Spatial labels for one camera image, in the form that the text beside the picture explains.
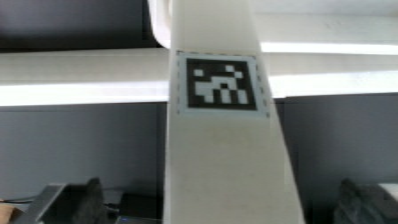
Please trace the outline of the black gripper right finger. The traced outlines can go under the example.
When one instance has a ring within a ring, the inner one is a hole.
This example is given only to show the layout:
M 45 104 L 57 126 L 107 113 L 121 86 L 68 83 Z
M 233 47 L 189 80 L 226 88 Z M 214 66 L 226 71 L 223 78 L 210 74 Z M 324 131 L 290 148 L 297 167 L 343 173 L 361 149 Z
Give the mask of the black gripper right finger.
M 336 224 L 398 224 L 398 183 L 342 181 Z

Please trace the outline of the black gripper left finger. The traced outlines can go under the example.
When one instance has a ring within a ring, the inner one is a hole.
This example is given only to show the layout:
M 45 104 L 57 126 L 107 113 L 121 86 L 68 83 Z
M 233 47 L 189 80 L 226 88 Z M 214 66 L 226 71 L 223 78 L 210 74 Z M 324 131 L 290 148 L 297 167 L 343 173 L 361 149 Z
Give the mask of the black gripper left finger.
M 102 181 L 50 184 L 13 224 L 107 224 Z

